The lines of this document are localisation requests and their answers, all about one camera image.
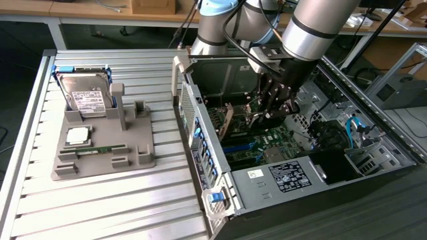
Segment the motherboard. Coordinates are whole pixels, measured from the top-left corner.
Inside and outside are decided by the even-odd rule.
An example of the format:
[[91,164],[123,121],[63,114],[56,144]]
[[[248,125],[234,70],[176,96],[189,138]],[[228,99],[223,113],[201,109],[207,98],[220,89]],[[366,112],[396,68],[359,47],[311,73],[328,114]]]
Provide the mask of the motherboard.
[[266,129],[252,126],[256,109],[255,101],[207,109],[234,171],[294,159],[303,150],[284,123]]

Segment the pci slot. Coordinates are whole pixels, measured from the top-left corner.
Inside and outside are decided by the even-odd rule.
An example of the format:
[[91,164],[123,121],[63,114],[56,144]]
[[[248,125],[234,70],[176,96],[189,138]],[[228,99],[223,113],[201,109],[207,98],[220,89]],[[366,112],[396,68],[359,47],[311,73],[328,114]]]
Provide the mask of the pci slot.
[[251,142],[248,144],[243,144],[239,146],[223,147],[221,150],[224,154],[230,154],[230,153],[251,150],[254,145],[255,145],[255,142]]

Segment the aluminum extrusion table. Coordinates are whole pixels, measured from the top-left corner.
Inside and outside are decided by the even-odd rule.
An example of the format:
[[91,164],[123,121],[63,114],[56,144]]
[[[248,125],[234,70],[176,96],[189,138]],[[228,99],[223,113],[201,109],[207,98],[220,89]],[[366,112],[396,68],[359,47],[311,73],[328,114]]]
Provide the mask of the aluminum extrusion table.
[[[0,239],[208,239],[171,102],[172,58],[185,51],[45,53],[0,193]],[[65,107],[52,65],[105,64],[124,83],[123,103],[145,100],[151,108],[156,166],[52,181]]]

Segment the desk leg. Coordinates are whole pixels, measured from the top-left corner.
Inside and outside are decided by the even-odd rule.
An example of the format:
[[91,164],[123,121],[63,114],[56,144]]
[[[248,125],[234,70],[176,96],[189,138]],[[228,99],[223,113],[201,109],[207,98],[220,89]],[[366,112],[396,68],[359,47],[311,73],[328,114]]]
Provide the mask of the desk leg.
[[63,35],[61,22],[57,17],[49,17],[44,23],[48,26],[48,30],[51,31],[51,35],[53,38],[53,42],[57,50],[67,50],[67,44]]
[[363,46],[367,44],[367,41],[370,40],[372,34],[368,34],[366,36],[363,36],[358,42],[358,44],[355,45],[351,53],[348,54],[348,57],[344,61],[344,63],[342,64],[342,66],[339,67],[339,69],[347,68],[350,62],[354,60],[356,54],[359,53],[360,49],[363,48]]

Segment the cable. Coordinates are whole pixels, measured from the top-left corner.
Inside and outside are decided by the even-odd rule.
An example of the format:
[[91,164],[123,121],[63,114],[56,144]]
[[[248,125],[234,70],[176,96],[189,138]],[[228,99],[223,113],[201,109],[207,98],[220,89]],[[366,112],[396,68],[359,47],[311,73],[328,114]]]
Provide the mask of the cable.
[[[423,62],[423,60],[422,60],[422,61],[419,61],[419,62],[416,62],[416,63],[414,63],[414,64],[411,64],[411,65],[408,65],[408,66],[403,66],[403,67],[400,67],[400,69],[408,69],[408,68],[411,68],[411,67],[416,66],[418,64],[420,64],[422,62]],[[388,70],[391,70],[391,68],[388,68],[388,69],[378,69],[378,68],[372,68],[372,69],[379,70],[379,71],[388,71]]]
[[314,117],[315,117],[315,115],[319,113],[319,112],[322,112],[322,110],[323,109],[326,109],[326,107],[327,107],[327,105],[331,103],[331,99],[328,99],[327,101],[326,101],[326,103],[323,104],[323,106],[316,110],[316,111],[314,111],[312,112],[312,114],[311,114],[311,117],[310,117],[310,125],[312,124],[312,119],[314,119]]
[[347,135],[348,135],[348,139],[350,139],[350,147],[354,148],[354,138],[352,138],[352,121],[355,122],[356,126],[362,126],[360,120],[356,116],[352,116],[351,118],[348,118],[347,122],[346,122],[346,131],[347,131]]
[[39,57],[41,57],[41,54],[37,53],[35,50],[32,50],[8,31],[5,31],[3,28],[0,28],[0,31],[8,35],[11,39],[13,39],[29,52],[36,54]]
[[179,42],[177,48],[181,48],[181,47],[183,47],[184,38],[185,38],[185,35],[187,35],[187,31],[188,31],[188,28],[189,28],[189,24],[191,24],[191,23],[192,23],[192,21],[193,21],[193,18],[195,18],[196,12],[197,12],[197,10],[196,10],[196,9],[193,9],[193,11],[192,11],[192,15],[191,15],[191,18],[189,18],[189,22],[188,22],[188,24],[187,24],[184,34],[181,35],[181,39],[180,39],[180,42]]
[[[422,62],[423,62],[423,60],[419,61],[419,62],[415,62],[415,63],[411,64],[411,65],[403,66],[400,69],[408,69],[408,68],[416,66],[418,64],[420,64]],[[372,73],[372,74],[375,75],[375,77],[378,77],[379,74],[375,73],[374,70],[375,70],[375,71],[388,71],[388,70],[391,70],[391,68],[390,68],[390,69],[378,69],[378,68],[375,68],[375,67],[363,67],[363,68],[360,68],[360,69],[355,72],[352,81],[356,83],[356,82],[358,82],[358,79],[359,79],[359,75],[360,75],[363,72],[366,72],[366,71],[370,72],[370,73]]]
[[296,131],[294,131],[294,133],[295,133],[296,135],[300,135],[302,137],[310,139],[310,140],[316,140],[315,138],[311,138],[311,137],[308,137],[308,136],[304,136],[302,133],[299,133],[299,132],[296,132]]
[[111,6],[111,5],[105,5],[105,4],[103,4],[101,2],[100,2],[100,0],[95,0],[95,2],[99,4],[99,5],[101,5],[104,8],[107,8],[107,9],[111,9],[111,10],[113,10],[115,12],[117,12],[117,13],[121,13],[121,10],[120,9],[117,9],[117,8],[127,8],[128,7],[128,5],[120,5],[120,6]]
[[227,32],[227,24],[232,20],[234,16],[236,15],[238,11],[240,10],[243,4],[247,2],[247,0],[243,0],[239,2],[238,6],[232,10],[231,14],[228,15],[228,18],[221,26],[221,32],[224,34],[224,37],[227,38],[228,42],[244,53],[244,55],[263,68],[266,69],[275,77],[280,77],[280,72],[274,70],[266,63],[263,63],[240,45],[239,43],[234,40],[234,38],[230,36]]
[[246,105],[251,104],[256,99],[259,99],[260,96],[258,96],[256,98],[254,98]]
[[362,27],[363,22],[366,21],[366,19],[367,19],[367,15],[363,16],[363,19],[362,19],[362,22],[360,22],[360,24],[359,24],[359,27],[358,27],[358,29],[356,29],[355,32],[354,32],[352,39],[351,39],[351,42],[354,42],[352,48],[351,48],[347,56],[344,57],[344,59],[343,59],[339,63],[335,64],[336,66],[339,66],[340,64],[343,64],[343,63],[346,62],[350,54],[352,53],[352,51],[354,51],[354,49],[355,49],[355,47],[356,47],[356,45],[358,45],[356,36],[358,36],[358,32],[359,32],[359,30],[360,30],[360,27]]
[[4,59],[0,59],[0,62],[7,63],[7,64],[16,65],[16,66],[19,66],[19,67],[21,67],[21,68],[33,70],[33,71],[36,71],[36,72],[39,71],[36,68],[33,68],[33,67],[31,67],[31,66],[21,65],[21,64],[19,64],[19,63],[15,63],[15,62],[12,62],[12,61],[7,61],[7,60],[4,60]]
[[1,146],[4,140],[5,140],[7,136],[8,136],[9,131],[8,131],[8,129],[7,129],[5,127],[3,127],[3,126],[0,126],[0,129],[4,130],[4,134],[3,134],[3,136],[1,136],[1,138],[0,138],[0,146]]
[[171,45],[172,45],[175,39],[181,35],[183,26],[184,26],[184,24],[187,23],[188,18],[189,18],[189,16],[192,15],[192,12],[196,10],[196,4],[197,4],[197,1],[195,0],[195,1],[193,1],[193,4],[192,4],[192,6],[191,6],[191,9],[189,9],[188,15],[187,15],[184,21],[181,22],[179,28],[177,28],[177,29],[175,30],[175,32],[173,32],[172,40],[171,40],[171,42],[168,43],[168,46],[167,46],[168,49],[171,48]]
[[1,151],[0,151],[0,154],[3,154],[7,150],[9,150],[11,148],[13,148],[15,147],[15,144],[12,145],[12,146],[8,146],[5,149],[3,149]]
[[262,0],[258,0],[258,4],[259,4],[259,8],[260,8],[260,13],[262,13],[262,15],[263,15],[263,17],[264,17],[268,25],[270,25],[270,28],[271,28],[271,30],[272,30],[272,32],[274,32],[274,35],[278,37],[278,39],[279,39],[279,41],[280,41],[280,43],[282,43],[280,33],[278,32],[275,26],[272,25],[272,23],[271,23],[270,20],[268,20],[268,17],[267,17],[267,15],[266,15],[264,8],[263,8]]
[[424,124],[424,126],[426,126],[426,128],[427,128],[427,123],[426,123],[423,120],[420,120],[416,116],[414,116],[414,114],[410,112],[410,110],[408,110],[407,108],[404,108],[404,110],[407,111],[407,113],[408,113],[418,121],[420,121],[420,122]]
[[368,82],[374,81],[374,80],[363,78],[363,77],[358,77],[358,79],[362,79],[362,80],[368,81]]
[[420,138],[420,139],[424,139],[427,138],[427,136],[419,136],[416,135],[416,133],[412,131],[412,129],[410,128],[410,126],[407,125],[406,121],[403,120],[402,116],[399,115],[399,113],[396,112],[396,110],[394,110],[394,113],[396,114],[396,116],[399,117],[399,119],[402,120],[403,124],[406,125],[407,129],[411,131],[411,133],[414,134],[415,137]]
[[400,7],[403,6],[403,4],[406,3],[407,0],[400,0],[398,5],[394,7],[394,9],[391,10],[391,12],[388,13],[387,17],[384,18],[384,20],[380,22],[376,30],[374,31],[374,33],[371,34],[371,37],[366,40],[366,43],[363,45],[363,47],[360,48],[360,50],[358,51],[358,53],[355,54],[354,58],[351,59],[347,67],[344,67],[342,69],[342,72],[344,72],[346,74],[350,73],[356,61],[359,60],[359,58],[362,57],[363,53],[366,52],[366,50],[368,49],[368,47],[371,46],[374,40],[376,39],[376,37],[379,36],[380,32],[383,31],[386,25],[390,23],[391,19],[394,18],[395,14],[398,13]]

